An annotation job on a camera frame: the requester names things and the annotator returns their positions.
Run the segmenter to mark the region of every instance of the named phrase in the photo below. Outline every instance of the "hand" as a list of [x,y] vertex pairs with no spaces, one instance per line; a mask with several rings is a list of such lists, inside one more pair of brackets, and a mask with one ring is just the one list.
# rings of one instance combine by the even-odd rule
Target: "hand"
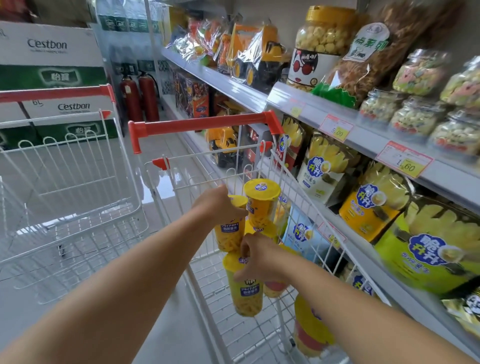
[[248,215],[247,209],[232,205],[227,186],[224,184],[203,192],[193,203],[192,209],[194,208],[201,209],[203,214],[210,217],[214,225],[228,224],[232,220]]
[[296,255],[287,252],[259,232],[246,234],[240,245],[242,256],[250,256],[244,269],[234,273],[235,281],[258,279],[262,282],[288,283],[287,267]]

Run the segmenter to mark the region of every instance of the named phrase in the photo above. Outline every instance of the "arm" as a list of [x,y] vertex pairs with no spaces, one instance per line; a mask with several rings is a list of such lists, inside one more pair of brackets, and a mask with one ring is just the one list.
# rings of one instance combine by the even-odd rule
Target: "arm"
[[129,364],[187,264],[217,224],[247,215],[227,188],[192,209],[69,293],[0,353],[0,364]]
[[285,281],[320,314],[337,342],[356,364],[462,363],[475,360],[457,347],[381,301],[354,289],[271,239],[246,235],[247,266],[235,279]]

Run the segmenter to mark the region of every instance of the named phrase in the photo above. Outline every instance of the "candy jar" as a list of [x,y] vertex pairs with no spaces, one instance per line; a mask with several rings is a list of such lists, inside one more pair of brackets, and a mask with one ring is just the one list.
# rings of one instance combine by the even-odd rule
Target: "candy jar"
[[408,55],[393,81],[393,88],[418,96],[428,95],[441,81],[450,54],[438,50],[417,49]]
[[312,90],[350,46],[357,22],[354,9],[311,6],[298,30],[287,84]]
[[359,121],[375,126],[386,126],[395,111],[401,107],[405,94],[374,88],[360,106]]
[[443,103],[410,96],[403,102],[403,107],[393,115],[390,130],[400,138],[422,141],[430,135],[444,113]]
[[475,161],[480,151],[480,114],[466,109],[448,113],[447,121],[433,131],[429,144],[449,157]]
[[463,72],[454,74],[440,94],[447,104],[480,108],[480,56],[465,63]]

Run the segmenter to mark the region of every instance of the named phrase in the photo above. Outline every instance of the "red fire extinguisher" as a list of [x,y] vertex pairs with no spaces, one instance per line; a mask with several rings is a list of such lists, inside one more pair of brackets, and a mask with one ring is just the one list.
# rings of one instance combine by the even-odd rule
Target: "red fire extinguisher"
[[156,103],[156,95],[158,85],[152,75],[143,72],[138,77],[138,85],[142,92],[142,100],[144,102],[145,118],[147,121],[160,121],[158,114],[158,105]]
[[121,79],[120,89],[127,107],[129,120],[143,121],[144,114],[142,112],[140,92],[138,91],[137,83],[130,76],[125,75]]

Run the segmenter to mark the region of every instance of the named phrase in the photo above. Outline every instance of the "white wire cart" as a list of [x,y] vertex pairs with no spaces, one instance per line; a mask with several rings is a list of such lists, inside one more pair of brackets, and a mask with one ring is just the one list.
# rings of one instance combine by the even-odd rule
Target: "white wire cart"
[[[103,128],[85,127],[80,135],[76,129],[63,140],[22,140],[0,152],[0,274],[14,276],[16,288],[34,288],[39,303],[66,295],[148,228],[110,85],[2,92],[0,103],[22,108],[32,100],[76,97],[103,98],[109,108],[10,123],[82,128],[97,121]],[[117,138],[109,137],[107,123]]]
[[[283,133],[273,111],[258,114],[234,115],[225,117],[211,117],[179,121],[161,122],[129,122],[129,130],[132,139],[134,153],[141,153],[139,138],[145,138],[154,134],[167,134],[186,132],[198,129],[219,128],[227,126],[239,126],[241,135],[242,125],[267,123],[272,134],[279,137]],[[242,194],[243,184],[251,177],[263,176],[276,181],[282,188],[283,197],[292,204],[301,208],[315,223],[320,226],[326,222],[322,214],[315,208],[311,200],[303,192],[295,178],[287,171],[284,161],[278,159],[275,153],[277,137],[273,142],[262,141],[254,145],[236,146],[220,151],[209,151],[186,156],[172,157],[159,156],[159,158],[142,165],[143,174],[148,178],[150,169],[160,168],[171,180],[175,199],[181,213],[188,211],[198,195],[205,189],[225,183],[231,194]],[[240,156],[247,148],[260,150],[259,162],[239,167]],[[199,176],[192,176],[188,182],[184,182],[176,176],[179,166],[184,163],[196,163],[199,166],[211,164],[211,158],[215,153],[236,152],[236,166],[226,172],[217,169]],[[159,214],[166,223],[174,220],[171,216],[172,209],[166,206],[159,196],[153,183],[150,190]],[[363,269],[356,266],[354,258],[349,256],[341,238],[335,229],[328,225],[330,233],[340,242],[337,251],[332,245],[326,251],[315,252],[318,261],[324,269],[331,274],[336,274],[342,258],[355,264],[363,275],[363,285],[360,289],[373,289],[378,297],[385,303],[390,304],[388,299],[380,291],[377,285],[365,274]],[[329,267],[329,256],[339,254],[340,257],[334,267]],[[228,280],[222,266],[222,258],[225,253],[217,247],[215,235],[211,232],[186,270],[186,281],[193,292],[193,297],[200,308],[199,319],[205,332],[208,332],[209,351],[213,363],[348,363],[349,358],[337,345],[326,349],[320,358],[306,358],[295,347],[292,340],[295,323],[294,300],[297,292],[289,287],[278,299],[270,299],[264,296],[263,309],[255,317],[242,317],[234,309],[229,292]]]

